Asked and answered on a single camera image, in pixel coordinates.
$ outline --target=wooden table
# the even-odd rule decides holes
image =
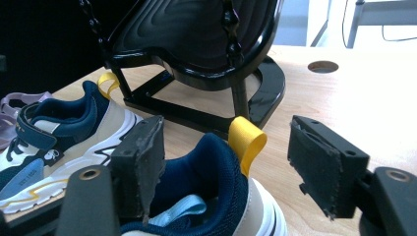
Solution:
[[[417,53],[357,51],[274,46],[271,56],[286,76],[286,93],[263,128],[268,143],[254,161],[250,175],[276,198],[286,217],[289,235],[359,235],[354,219],[330,221],[309,196],[299,190],[301,177],[287,161],[289,123],[294,114],[321,121],[371,156],[370,170],[390,166],[417,174]],[[339,68],[329,74],[311,72],[308,65],[328,60]],[[159,72],[156,66],[126,70],[131,87]],[[81,82],[96,81],[100,69],[54,95],[61,99],[83,96]],[[257,83],[248,79],[249,90]],[[120,90],[112,93],[120,104]],[[223,116],[231,116],[229,90],[203,92],[179,83],[157,97]],[[149,114],[134,110],[149,117]],[[167,121],[164,128],[167,158],[191,150],[203,135]]]

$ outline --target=black metal stand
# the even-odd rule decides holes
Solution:
[[[283,99],[285,76],[279,66],[269,57],[264,60],[254,75],[261,81],[261,85],[247,102],[249,120],[262,128]],[[125,97],[126,105],[150,114],[162,115],[167,120],[203,133],[213,132],[227,139],[228,129],[234,117],[224,118],[152,97],[173,80],[168,72],[161,72],[135,89],[132,97]]]

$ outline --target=shoelace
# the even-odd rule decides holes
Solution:
[[[202,214],[206,209],[206,203],[202,198],[197,195],[189,195],[178,201],[173,207],[151,218],[149,223],[165,227],[184,215]]]

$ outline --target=yellow pull tab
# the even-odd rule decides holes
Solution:
[[[252,161],[267,143],[267,135],[244,117],[236,117],[229,127],[229,145],[237,154],[242,174],[249,177]]]
[[[107,81],[113,81],[113,84],[108,88],[107,92],[103,91],[101,89],[101,85]],[[117,79],[117,76],[114,75],[114,73],[106,72],[101,75],[100,79],[97,81],[98,90],[100,93],[105,96],[107,99],[110,99],[110,93],[117,89],[120,86],[119,79]]]

